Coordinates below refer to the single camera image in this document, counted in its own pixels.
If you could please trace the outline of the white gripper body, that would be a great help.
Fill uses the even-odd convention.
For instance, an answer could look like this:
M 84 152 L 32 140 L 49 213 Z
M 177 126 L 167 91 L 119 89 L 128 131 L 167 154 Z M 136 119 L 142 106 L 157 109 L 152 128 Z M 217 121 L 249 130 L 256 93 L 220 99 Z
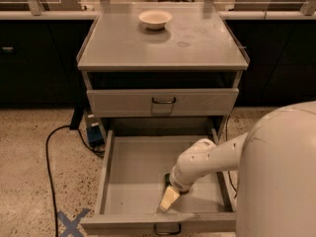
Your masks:
M 170 173 L 171 185 L 181 193 L 187 192 L 198 179 L 193 167 L 175 165 Z

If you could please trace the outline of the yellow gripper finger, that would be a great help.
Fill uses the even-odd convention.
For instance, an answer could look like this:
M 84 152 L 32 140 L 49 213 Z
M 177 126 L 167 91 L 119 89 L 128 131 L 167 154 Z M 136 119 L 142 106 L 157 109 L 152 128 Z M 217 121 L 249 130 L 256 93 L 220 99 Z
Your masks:
M 168 186 L 159 202 L 158 211 L 162 213 L 167 212 L 179 197 L 180 192 L 174 187 Z

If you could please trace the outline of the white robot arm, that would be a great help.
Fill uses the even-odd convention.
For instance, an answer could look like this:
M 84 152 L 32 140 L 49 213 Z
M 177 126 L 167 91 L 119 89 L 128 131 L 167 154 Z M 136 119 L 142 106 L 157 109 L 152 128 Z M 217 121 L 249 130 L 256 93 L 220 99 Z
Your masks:
M 159 207 L 200 178 L 236 170 L 236 237 L 316 237 L 316 102 L 278 108 L 220 145 L 203 138 L 181 153 Z

